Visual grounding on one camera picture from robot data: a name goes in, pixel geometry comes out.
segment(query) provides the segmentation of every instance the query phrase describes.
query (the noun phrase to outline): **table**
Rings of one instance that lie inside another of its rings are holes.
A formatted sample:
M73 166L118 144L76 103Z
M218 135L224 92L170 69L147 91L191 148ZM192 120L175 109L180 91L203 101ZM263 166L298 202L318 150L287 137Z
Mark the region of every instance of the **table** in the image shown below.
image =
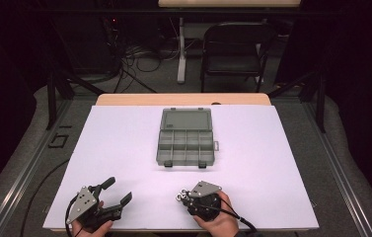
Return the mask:
M162 8L296 8L300 0L159 0ZM180 59L177 82L186 81L185 22L180 18Z
M157 165L162 109L172 106L212 111L220 147L213 166ZM63 230L65 209L81 187L111 176L115 184L100 196L106 205L133 194L114 223L117 231L201 231L175 199L200 180L221 186L235 210L259 230L319 227L278 114L265 94L101 95L43 227ZM248 229L243 224L240 228Z

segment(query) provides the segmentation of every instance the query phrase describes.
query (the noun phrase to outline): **wire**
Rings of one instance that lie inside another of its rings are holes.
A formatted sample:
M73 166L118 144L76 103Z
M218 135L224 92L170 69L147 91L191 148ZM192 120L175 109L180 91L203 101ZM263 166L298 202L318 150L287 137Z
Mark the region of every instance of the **wire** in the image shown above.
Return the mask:
M69 211L71 210L71 206L74 204L75 200L77 200L77 196L75 196L73 199L71 199L69 201L69 204L68 204L68 207L66 208L66 212L65 212L65 230L66 230L66 234L71 237L72 236L72 233L71 231L69 230L69 225L66 223L66 220L68 219L68 216L69 216Z
M133 73L134 73L134 76L136 76L136 71L135 70L133 70L132 68L130 68L132 71L133 71ZM131 86L131 84L133 83L133 81L134 81L134 79L132 78L131 80L130 80L130 82L129 82L129 84L120 92L120 93L124 93L127 89L129 89L129 87Z
M77 237L81 233L81 230L82 230L82 226L81 226L81 229L78 230L78 233L74 237Z
M136 60L136 68L141 71L141 72L153 72L153 71L156 71L158 70L158 68L161 66L161 57L159 55L157 55L157 59L158 59L158 65L155 67L155 68L152 68L150 70L144 70L144 69L141 69L139 67L139 60Z
M23 223L22 223L22 228L20 230L20 236L23 237L24 233L25 233L25 226L26 226L26 220L28 218L28 215L29 215L29 210L32 206L32 203L33 203L33 200L35 199L35 196L38 192L38 190L41 188L41 186L43 185L43 183L46 181L46 179L51 175L53 174L53 172L55 172L58 168L60 168L61 166L63 166L65 163L67 163L69 161L69 159L63 161L62 163L60 163L59 165L57 165L55 168L53 168L51 171L49 171L49 173L47 173L47 175L43 178L43 180L41 180L40 184L38 184L36 190L35 190L35 193L32 195L32 197L30 198L30 201L29 201L29 204L28 204L28 207L26 208L26 213L25 213L25 217L23 218Z
M231 212L231 211L228 211L228 210L225 210L225 209L222 209L222 208L213 207L213 206L208 206L208 205L202 205L202 204L199 204L198 206L200 206L200 207L204 207L204 208L208 208L208 209L218 210L218 211L220 211L220 212L223 212L223 213L229 214L229 215L231 215L231 216L237 218L239 221L241 221L242 223L244 223L244 224L247 225L248 227L250 227L250 229L251 229L252 232L254 232L254 233L258 232L257 229L256 229L256 227L255 227L255 226L254 226L250 221L248 221L248 220L246 220L244 217L238 215L238 213L234 210L234 208L232 208L232 206L231 206L228 202L226 202L226 201L225 201L224 199L222 199L222 198L221 198L220 200L222 200L223 202L225 202L225 203L226 203L226 204L231 208L232 212Z
M189 49L197 41L199 41L199 39L192 39L189 45L185 47L185 50ZM166 57L164 57L163 60L170 61L170 60L175 59L179 55L180 50L179 49L174 50L174 48L175 47L173 46L173 48L170 50L170 53ZM173 52L175 52L176 54L174 56L169 57L171 54L173 54Z
M181 48L181 46L180 46L179 34L177 33L176 27L174 27L173 20L172 20L171 18L170 18L170 23L171 23L171 26L173 27L174 33L176 34L176 39L177 39L177 41L178 41L178 46L179 46L179 47L178 47L178 50L177 50L177 52L176 52L176 54L175 54L174 56L172 56L171 58L166 58L166 59L164 59L164 60L172 60L172 59L176 58L177 55L179 55L180 48Z
M133 78L137 83L139 83L140 85L142 85L143 87L145 87L146 89L148 89L149 91L153 92L153 93L157 93L154 89L148 87L145 83L143 83L142 81L140 81L137 77L133 76L132 74L130 74L128 71L122 69L129 77Z

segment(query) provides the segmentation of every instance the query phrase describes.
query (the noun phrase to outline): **chair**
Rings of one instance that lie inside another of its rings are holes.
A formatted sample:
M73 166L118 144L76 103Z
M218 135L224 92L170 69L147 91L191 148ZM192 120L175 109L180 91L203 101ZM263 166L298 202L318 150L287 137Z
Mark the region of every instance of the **chair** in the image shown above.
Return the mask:
M254 77L259 92L268 49L276 36L266 23L231 22L209 28L203 39L201 92L206 75Z

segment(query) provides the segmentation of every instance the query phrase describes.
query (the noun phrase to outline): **white table surface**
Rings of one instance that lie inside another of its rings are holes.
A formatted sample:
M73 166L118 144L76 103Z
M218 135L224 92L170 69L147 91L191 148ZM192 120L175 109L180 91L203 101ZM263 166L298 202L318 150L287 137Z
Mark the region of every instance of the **white table surface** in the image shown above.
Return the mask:
M318 228L275 107L201 107L211 109L220 147L206 169L158 166L162 110L169 107L93 106L43 227L63 229L67 205L81 187L115 177L101 193L105 207L129 192L133 199L112 229L200 230L176 201L181 189L200 180L221 186L238 214L259 230Z

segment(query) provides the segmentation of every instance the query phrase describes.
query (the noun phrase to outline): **table leg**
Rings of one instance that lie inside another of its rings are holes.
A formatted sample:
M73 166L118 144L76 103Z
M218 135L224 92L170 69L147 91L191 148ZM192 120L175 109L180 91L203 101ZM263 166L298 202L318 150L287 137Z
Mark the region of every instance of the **table leg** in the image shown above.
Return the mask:
M177 82L183 84L186 81L186 50L185 50L185 24L184 18L180 18L180 60Z

